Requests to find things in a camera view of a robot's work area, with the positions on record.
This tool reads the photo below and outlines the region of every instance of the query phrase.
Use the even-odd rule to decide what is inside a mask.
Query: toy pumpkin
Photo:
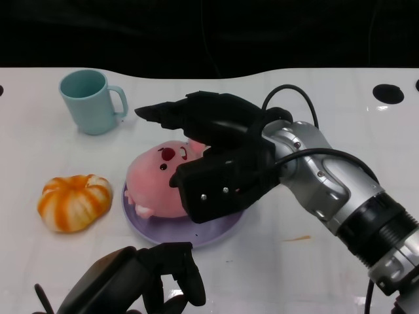
[[[97,175],[53,178],[45,185],[38,213],[57,232],[85,229],[111,207],[109,182]]]

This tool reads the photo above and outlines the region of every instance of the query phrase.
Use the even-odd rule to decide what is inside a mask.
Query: orange stain
[[[309,240],[312,237],[310,237],[309,235],[304,235],[302,237],[298,237],[296,239],[289,239],[289,240],[284,240],[283,242],[292,242],[292,241],[300,241],[300,240]]]

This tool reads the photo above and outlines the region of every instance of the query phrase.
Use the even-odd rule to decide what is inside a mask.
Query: white table
[[[312,98],[320,128],[335,148],[365,161],[391,196],[419,218],[419,92],[414,69],[284,69],[228,80],[149,80],[104,71],[121,86],[130,112],[120,126],[91,137],[77,131],[58,82],[72,69],[0,69],[0,306],[2,313],[42,310],[33,285],[40,283],[52,306],[98,258],[119,248],[151,244],[128,227],[120,191],[126,169],[140,153],[169,139],[183,139],[134,114],[137,107],[184,98],[198,90],[232,93],[261,105],[274,87],[296,84]],[[377,84],[401,87],[405,100],[386,106],[372,95]],[[271,101],[311,122],[303,98],[282,91]],[[95,173],[115,190],[112,208],[85,232],[49,232],[37,210],[52,177]],[[301,236],[309,240],[286,242]],[[242,228],[197,249],[207,304],[185,313],[361,313],[367,270],[285,187],[267,194]],[[166,297],[178,293],[164,278]],[[372,313],[389,313],[394,297],[376,289]],[[143,310],[142,300],[132,308]]]

